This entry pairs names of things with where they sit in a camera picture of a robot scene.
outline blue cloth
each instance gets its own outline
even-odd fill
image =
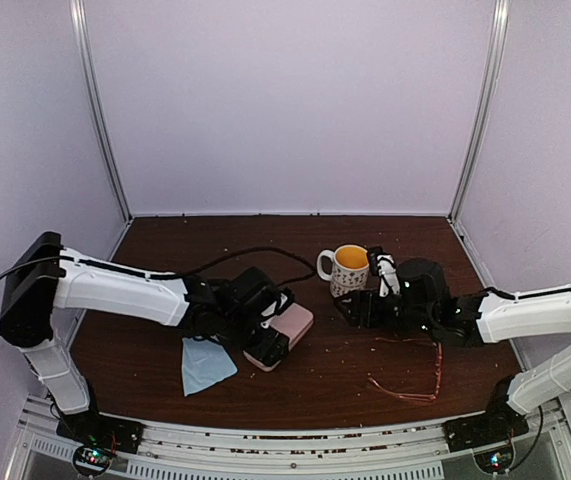
[[[183,338],[183,393],[185,396],[222,382],[238,368],[220,345]]]

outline white mug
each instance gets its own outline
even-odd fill
[[[323,270],[323,258],[332,262],[332,273]],[[330,282],[329,291],[333,297],[340,297],[352,290],[362,290],[367,283],[369,261],[367,250],[358,245],[343,245],[332,250],[323,250],[316,259],[318,276]]]

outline brown tabletop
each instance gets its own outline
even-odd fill
[[[137,219],[115,261],[153,270],[185,271],[228,252],[278,246],[314,262],[325,248],[345,243],[382,245],[396,261],[422,256],[441,263],[452,294],[480,282],[447,221],[415,217],[176,217]],[[275,281],[305,273],[271,253],[231,260],[205,272],[232,278],[258,266]],[[494,384],[519,371],[509,343],[482,349],[444,347],[442,388],[431,404],[410,404],[378,391],[375,378],[395,391],[434,388],[430,346],[377,341],[393,332],[349,327],[318,278],[292,285],[296,301],[314,313],[314,325],[271,373],[230,351],[233,377],[184,397],[182,342],[176,329],[90,312],[72,347],[93,384],[101,411],[198,426],[287,429],[386,425],[470,413],[485,408]]]

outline white wall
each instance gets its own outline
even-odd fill
[[[447,213],[493,10],[481,0],[88,2],[132,210]]]
[[[44,230],[103,256],[122,229],[81,72],[66,1],[0,2],[0,272]],[[0,468],[34,386],[0,340]]]
[[[571,1],[515,0],[509,22],[461,220],[495,283],[526,290],[571,282]],[[521,344],[538,363],[569,341]]]

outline pink case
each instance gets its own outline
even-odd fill
[[[287,335],[289,337],[289,350],[291,352],[298,341],[307,333],[313,323],[314,314],[306,308],[301,307],[298,303],[293,303],[285,313],[272,319],[271,326],[283,335]],[[278,367],[279,363],[281,363],[278,362],[271,367],[266,367],[247,353],[243,352],[243,355],[245,355],[245,358],[247,358],[247,360],[249,360],[253,365],[256,365],[264,372],[271,372]]]

